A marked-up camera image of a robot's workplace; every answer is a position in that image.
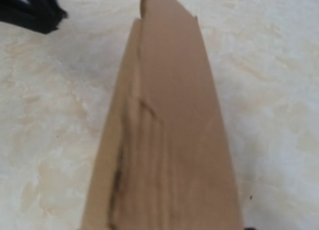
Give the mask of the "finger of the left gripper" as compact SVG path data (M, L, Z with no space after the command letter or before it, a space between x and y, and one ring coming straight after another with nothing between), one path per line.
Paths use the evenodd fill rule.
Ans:
M34 32L49 34L68 18L57 0L0 0L0 20Z

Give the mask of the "brown cardboard box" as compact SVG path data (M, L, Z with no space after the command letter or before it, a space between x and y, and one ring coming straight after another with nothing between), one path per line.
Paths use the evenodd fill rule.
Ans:
M220 106L197 18L141 0L80 228L241 230Z

